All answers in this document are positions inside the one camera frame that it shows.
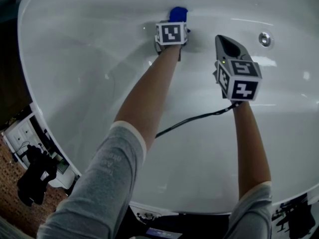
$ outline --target gray sleeve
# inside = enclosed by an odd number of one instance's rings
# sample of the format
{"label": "gray sleeve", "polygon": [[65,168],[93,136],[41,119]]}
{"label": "gray sleeve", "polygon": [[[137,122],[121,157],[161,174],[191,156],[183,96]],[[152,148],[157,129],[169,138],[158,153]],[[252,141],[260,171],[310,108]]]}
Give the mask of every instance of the gray sleeve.
{"label": "gray sleeve", "polygon": [[142,162],[137,137],[124,127],[112,128],[72,194],[40,226],[38,238],[114,238]]}
{"label": "gray sleeve", "polygon": [[229,217],[225,239],[269,239],[271,236],[271,187],[256,186],[237,204]]}

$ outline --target white bathtub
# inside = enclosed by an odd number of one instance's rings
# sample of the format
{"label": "white bathtub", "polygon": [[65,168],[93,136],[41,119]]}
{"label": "white bathtub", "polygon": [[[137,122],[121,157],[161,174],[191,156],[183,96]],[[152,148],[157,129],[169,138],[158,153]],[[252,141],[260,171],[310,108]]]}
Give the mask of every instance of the white bathtub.
{"label": "white bathtub", "polygon": [[[20,56],[33,101],[80,174],[130,89],[157,57],[155,22],[189,10],[182,51],[159,131],[229,106],[212,72],[214,38],[229,36],[260,63],[252,108],[273,179],[274,203],[319,183],[319,0],[23,0]],[[261,32],[274,38],[262,47]],[[176,212],[225,213],[238,199],[233,113],[158,138],[133,202]]]}

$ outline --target wooden floor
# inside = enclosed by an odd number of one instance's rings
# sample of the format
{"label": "wooden floor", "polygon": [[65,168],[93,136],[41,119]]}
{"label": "wooden floor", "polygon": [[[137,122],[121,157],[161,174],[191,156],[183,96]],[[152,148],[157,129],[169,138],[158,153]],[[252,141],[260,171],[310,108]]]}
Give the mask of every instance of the wooden floor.
{"label": "wooden floor", "polygon": [[24,205],[17,196],[16,183],[25,170],[19,163],[11,163],[9,148],[0,140],[0,216],[27,235],[35,238],[40,224],[66,199],[62,189],[48,186],[43,204]]}

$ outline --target sleeve cuff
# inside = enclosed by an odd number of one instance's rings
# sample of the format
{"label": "sleeve cuff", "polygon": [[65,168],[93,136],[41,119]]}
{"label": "sleeve cuff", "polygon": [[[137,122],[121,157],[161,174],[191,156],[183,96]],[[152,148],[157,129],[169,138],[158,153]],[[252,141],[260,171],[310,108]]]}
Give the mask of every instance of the sleeve cuff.
{"label": "sleeve cuff", "polygon": [[130,123],[123,121],[123,120],[119,120],[119,121],[114,122],[111,125],[110,130],[115,128],[115,127],[118,127],[118,126],[126,128],[128,131],[130,131],[137,138],[137,140],[139,141],[139,143],[142,147],[142,150],[143,150],[143,163],[144,163],[145,158],[146,158],[147,149],[146,149],[145,140],[142,137],[142,135],[140,134],[140,132],[134,126],[132,126]]}

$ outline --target forearm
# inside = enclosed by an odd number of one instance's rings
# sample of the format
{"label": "forearm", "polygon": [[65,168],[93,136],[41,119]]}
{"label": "forearm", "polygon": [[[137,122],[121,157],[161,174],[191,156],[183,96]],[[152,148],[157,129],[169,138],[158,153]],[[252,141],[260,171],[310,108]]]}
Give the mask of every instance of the forearm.
{"label": "forearm", "polygon": [[271,180],[267,157],[248,102],[234,110],[238,145],[239,198],[258,184]]}
{"label": "forearm", "polygon": [[164,50],[134,86],[115,121],[133,125],[151,147],[163,114],[169,85],[178,61],[180,45]]}

